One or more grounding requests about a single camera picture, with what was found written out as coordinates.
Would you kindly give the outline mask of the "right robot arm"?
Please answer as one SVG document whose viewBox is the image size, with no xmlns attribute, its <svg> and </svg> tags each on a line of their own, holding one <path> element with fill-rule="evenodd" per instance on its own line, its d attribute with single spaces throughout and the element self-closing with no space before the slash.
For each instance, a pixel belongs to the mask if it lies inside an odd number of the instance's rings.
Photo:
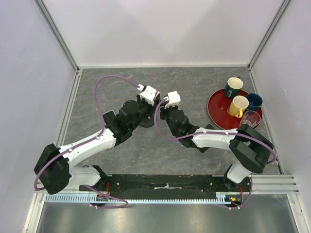
<svg viewBox="0 0 311 233">
<path fill-rule="evenodd" d="M 182 110 L 165 107 L 156 109 L 160 119 L 165 120 L 173 138 L 187 148 L 197 148 L 205 152 L 208 148 L 231 151 L 237 162 L 230 165 L 223 178 L 223 187 L 234 191 L 243 179 L 253 173 L 261 174 L 267 164 L 276 161 L 274 145 L 249 125 L 241 125 L 237 129 L 216 130 L 211 126 L 202 128 L 189 123 Z"/>
</svg>

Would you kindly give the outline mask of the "black round phone stand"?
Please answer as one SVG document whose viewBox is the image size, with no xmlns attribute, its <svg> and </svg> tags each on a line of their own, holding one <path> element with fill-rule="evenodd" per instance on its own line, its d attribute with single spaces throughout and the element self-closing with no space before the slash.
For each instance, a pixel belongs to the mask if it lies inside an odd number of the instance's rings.
<svg viewBox="0 0 311 233">
<path fill-rule="evenodd" d="M 154 126 L 154 115 L 147 116 L 146 118 L 144 118 L 139 123 L 139 126 L 141 126 L 143 128 L 150 128 L 150 127 Z"/>
</svg>

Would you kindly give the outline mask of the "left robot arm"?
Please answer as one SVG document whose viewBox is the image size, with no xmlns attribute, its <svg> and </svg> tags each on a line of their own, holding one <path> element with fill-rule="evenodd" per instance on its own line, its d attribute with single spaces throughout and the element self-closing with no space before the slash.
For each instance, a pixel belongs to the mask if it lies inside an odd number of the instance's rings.
<svg viewBox="0 0 311 233">
<path fill-rule="evenodd" d="M 34 168 L 35 190 L 46 190 L 53 195 L 63 189 L 81 185 L 89 185 L 96 191 L 105 189 L 106 174 L 99 166 L 77 165 L 129 139 L 139 125 L 152 118 L 158 104 L 159 96 L 150 100 L 138 95 L 137 100 L 126 101 L 117 114 L 112 110 L 102 114 L 104 126 L 98 132 L 60 147 L 47 145 Z"/>
</svg>

